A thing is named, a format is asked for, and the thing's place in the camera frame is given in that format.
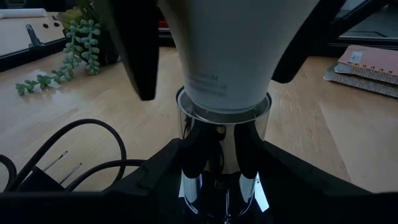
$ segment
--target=plant pot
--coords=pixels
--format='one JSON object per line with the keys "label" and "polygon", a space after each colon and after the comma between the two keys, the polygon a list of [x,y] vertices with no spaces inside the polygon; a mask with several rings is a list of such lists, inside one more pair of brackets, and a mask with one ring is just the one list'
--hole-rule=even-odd
{"label": "plant pot", "polygon": [[[63,34],[66,35],[67,30],[62,30]],[[76,35],[80,38],[86,37],[86,34],[82,34],[77,32]],[[101,30],[101,35],[94,35],[94,38],[98,40],[98,47],[99,48],[99,54],[98,54],[98,62],[101,66],[105,65],[112,65],[118,61],[119,54],[118,51],[116,50],[116,47],[113,44],[111,34],[107,30]],[[85,49],[85,46],[83,43],[75,43],[76,45],[79,45],[80,47],[83,47]],[[81,57],[81,59],[85,62],[87,62],[87,59]]]}

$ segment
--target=metal cylinder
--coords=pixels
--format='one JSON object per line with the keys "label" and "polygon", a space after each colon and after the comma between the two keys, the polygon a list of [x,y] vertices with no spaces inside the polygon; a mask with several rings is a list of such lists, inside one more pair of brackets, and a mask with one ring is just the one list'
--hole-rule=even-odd
{"label": "metal cylinder", "polygon": [[183,192],[200,215],[229,220],[242,215],[254,197],[256,141],[265,138],[271,98],[238,114],[218,114],[177,93]]}

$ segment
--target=wooden desk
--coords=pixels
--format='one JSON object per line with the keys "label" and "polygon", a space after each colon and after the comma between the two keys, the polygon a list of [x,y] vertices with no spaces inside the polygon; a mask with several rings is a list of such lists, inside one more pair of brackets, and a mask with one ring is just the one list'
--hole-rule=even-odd
{"label": "wooden desk", "polygon": [[[0,56],[29,48],[31,41],[26,31],[28,24],[44,44],[64,38],[61,22],[51,18],[57,14],[57,12],[48,12],[47,17],[0,19]],[[49,28],[43,27],[43,24],[49,25]]]}
{"label": "wooden desk", "polygon": [[[61,87],[24,97],[17,94],[16,82],[57,68],[62,58],[62,53],[55,54],[0,74],[0,153],[18,169],[55,131],[77,119],[96,118],[113,126],[126,144],[128,158],[147,159],[178,136],[174,101],[183,81],[175,49],[161,48],[154,101],[139,100],[121,63],[95,77],[86,75],[82,65],[77,77]],[[274,104],[266,140],[365,189],[398,190],[398,101],[324,81],[334,62],[310,57],[291,83],[271,83]],[[83,165],[64,185],[99,163],[119,158],[111,135],[87,125],[61,138],[39,167],[65,150],[68,156],[47,171],[55,180],[63,179],[79,162]],[[99,172],[78,190],[103,189],[116,172]]]}

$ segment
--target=spiral notebook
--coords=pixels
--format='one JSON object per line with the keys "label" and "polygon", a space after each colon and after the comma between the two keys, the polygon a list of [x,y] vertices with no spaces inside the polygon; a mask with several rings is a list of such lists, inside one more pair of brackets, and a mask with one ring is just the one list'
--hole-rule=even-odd
{"label": "spiral notebook", "polygon": [[350,45],[323,78],[398,98],[398,52]]}
{"label": "spiral notebook", "polygon": [[398,52],[350,45],[338,60],[335,72],[398,84]]}

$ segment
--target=power cord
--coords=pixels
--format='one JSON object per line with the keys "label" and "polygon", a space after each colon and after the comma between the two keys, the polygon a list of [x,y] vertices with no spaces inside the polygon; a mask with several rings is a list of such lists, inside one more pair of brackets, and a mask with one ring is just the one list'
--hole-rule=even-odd
{"label": "power cord", "polygon": [[74,190],[79,184],[81,184],[87,177],[98,172],[100,170],[110,168],[110,167],[119,167],[119,172],[116,175],[113,184],[118,182],[123,178],[124,171],[126,166],[140,166],[145,160],[142,159],[127,159],[126,148],[124,146],[123,140],[120,138],[120,135],[113,129],[110,125],[106,124],[105,122],[99,121],[97,119],[81,119],[78,121],[74,121],[59,131],[57,131],[53,136],[47,140],[42,147],[30,158],[27,164],[22,168],[22,170],[17,174],[16,167],[12,161],[4,155],[0,155],[0,162],[4,164],[9,173],[9,179],[7,182],[6,192],[14,192],[16,191],[25,178],[29,175],[29,173],[35,168],[36,164],[41,160],[41,158],[45,155],[45,153],[53,146],[64,134],[72,130],[73,128],[83,125],[83,124],[97,124],[105,129],[107,129],[116,139],[118,142],[120,153],[121,153],[121,160],[117,161],[110,161],[100,164],[89,171],[85,172],[78,178],[76,178],[68,187],[66,187],[66,191]]}

